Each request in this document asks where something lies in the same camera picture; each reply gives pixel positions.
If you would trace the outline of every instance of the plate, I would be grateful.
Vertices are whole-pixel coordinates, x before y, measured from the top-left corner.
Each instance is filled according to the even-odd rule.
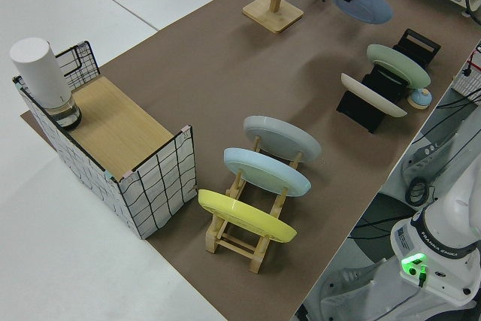
[[[310,189],[309,180],[294,168],[252,150],[227,148],[224,164],[234,174],[241,171],[246,182],[278,195],[287,188],[289,197],[299,197]]]
[[[251,116],[244,120],[244,131],[254,141],[261,138],[260,147],[270,154],[292,161],[302,152],[301,162],[314,160],[321,153],[321,145],[309,133],[290,123],[265,116]]]
[[[342,73],[340,75],[340,81],[350,92],[356,94],[359,98],[364,99],[367,103],[389,116],[399,118],[407,114],[404,109],[399,108],[396,104],[388,101],[347,74]]]
[[[409,88],[421,89],[431,84],[431,78],[421,66],[397,50],[380,44],[368,47],[368,58],[407,81]]]
[[[277,242],[289,242],[297,235],[295,229],[283,221],[227,195],[200,189],[198,203],[223,220]]]
[[[370,24],[382,24],[392,18],[392,9],[384,0],[332,0],[347,15]]]

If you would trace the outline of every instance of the brown table mat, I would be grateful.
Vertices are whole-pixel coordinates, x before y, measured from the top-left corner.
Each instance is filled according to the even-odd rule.
[[[331,2],[287,0],[305,15],[274,35],[242,15],[252,1],[215,0],[101,72],[167,129],[193,125],[202,189],[230,186],[223,150],[250,147],[243,132],[249,115],[285,120],[321,143],[321,157],[298,169],[312,189],[288,198],[280,216],[298,235],[271,243],[258,275],[230,250],[204,251],[210,213],[196,200],[148,239],[227,319],[280,321],[297,310],[430,113],[401,101],[409,114],[386,117],[370,134],[335,110],[345,91],[340,73],[361,80],[372,69],[367,46],[391,47],[411,28],[442,46],[428,69],[437,102],[481,31],[446,0],[386,0],[395,16],[379,26],[351,19]],[[242,199],[268,210],[274,197],[247,187]]]

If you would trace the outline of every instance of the green light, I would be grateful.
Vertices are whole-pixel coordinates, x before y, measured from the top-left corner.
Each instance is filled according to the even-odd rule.
[[[426,255],[424,253],[417,253],[415,255],[406,257],[405,259],[401,260],[401,266],[407,274],[409,274],[409,270],[413,268],[414,265],[418,265],[425,259]]]

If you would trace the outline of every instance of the white cylinder container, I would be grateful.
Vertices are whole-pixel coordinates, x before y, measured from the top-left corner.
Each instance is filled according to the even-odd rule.
[[[60,126],[74,128],[80,122],[80,110],[48,42],[22,39],[10,49],[10,57],[39,105]]]

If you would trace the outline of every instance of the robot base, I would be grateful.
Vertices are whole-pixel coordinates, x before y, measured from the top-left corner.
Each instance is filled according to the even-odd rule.
[[[406,282],[399,273],[395,256],[366,268],[333,273],[321,289],[322,321],[424,321],[442,312],[476,305],[470,301],[454,306]]]
[[[403,266],[404,270],[400,270],[400,276],[407,282],[417,286],[419,274],[424,268],[427,274],[425,290],[450,304],[462,306],[476,295],[481,283],[478,250],[462,259],[443,257],[426,246],[410,225],[410,220],[402,220],[394,225],[391,246],[400,261],[414,255],[423,255],[421,262],[410,263]]]

